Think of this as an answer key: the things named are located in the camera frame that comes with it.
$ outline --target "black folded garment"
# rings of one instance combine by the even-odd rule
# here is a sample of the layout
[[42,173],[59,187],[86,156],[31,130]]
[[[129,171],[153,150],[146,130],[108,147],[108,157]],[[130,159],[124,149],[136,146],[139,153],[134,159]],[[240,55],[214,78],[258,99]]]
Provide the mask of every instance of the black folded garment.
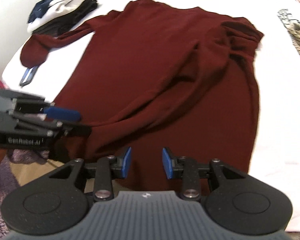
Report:
[[82,4],[73,12],[47,22],[46,24],[34,30],[32,34],[47,34],[53,37],[57,37],[63,33],[68,32],[88,13],[92,12],[97,7],[97,0],[84,0]]

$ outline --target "metal screw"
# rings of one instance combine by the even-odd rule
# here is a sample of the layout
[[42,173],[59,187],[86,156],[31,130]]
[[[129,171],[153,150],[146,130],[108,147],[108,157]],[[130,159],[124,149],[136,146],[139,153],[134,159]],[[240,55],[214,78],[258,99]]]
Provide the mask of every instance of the metal screw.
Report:
[[49,136],[49,137],[53,136],[53,131],[51,131],[51,130],[47,131],[47,136]]
[[183,195],[187,198],[196,198],[199,196],[199,192],[195,189],[186,189]]
[[100,199],[105,199],[110,197],[111,192],[109,190],[101,189],[95,193],[95,196]]

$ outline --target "stack of folded clothes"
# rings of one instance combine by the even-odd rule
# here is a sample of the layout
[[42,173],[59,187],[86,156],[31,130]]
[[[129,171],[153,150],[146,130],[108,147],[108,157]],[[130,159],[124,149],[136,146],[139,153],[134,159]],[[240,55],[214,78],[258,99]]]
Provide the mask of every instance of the stack of folded clothes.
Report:
[[29,15],[28,32],[57,37],[97,7],[97,0],[41,0]]

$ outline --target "dark red sweater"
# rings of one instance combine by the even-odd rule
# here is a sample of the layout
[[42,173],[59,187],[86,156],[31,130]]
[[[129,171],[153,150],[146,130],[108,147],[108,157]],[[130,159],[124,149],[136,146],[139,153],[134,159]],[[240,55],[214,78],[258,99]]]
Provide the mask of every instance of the dark red sweater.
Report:
[[71,158],[94,161],[132,146],[132,171],[122,184],[142,190],[171,188],[161,162],[165,146],[248,170],[259,110],[253,59],[263,34],[247,19],[138,0],[57,39],[33,35],[21,62],[39,65],[51,48],[92,31],[55,99],[93,126],[86,142],[67,140]]

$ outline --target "mattress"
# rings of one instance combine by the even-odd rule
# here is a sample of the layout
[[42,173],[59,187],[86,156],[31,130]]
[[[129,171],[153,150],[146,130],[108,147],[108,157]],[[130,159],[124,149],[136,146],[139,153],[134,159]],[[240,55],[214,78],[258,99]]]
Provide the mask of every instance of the mattress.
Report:
[[[111,10],[123,10],[131,0],[98,0],[100,7],[84,20]],[[300,20],[295,0],[155,0],[176,8],[201,7],[207,11],[246,17],[264,33],[256,52],[255,75],[260,89],[258,134],[250,175],[284,192],[292,201],[287,231],[300,231],[300,56],[277,17],[287,8]],[[50,52],[31,84],[20,88],[25,72],[20,51],[5,68],[2,80],[14,90],[34,93],[53,101],[72,75],[93,33]]]

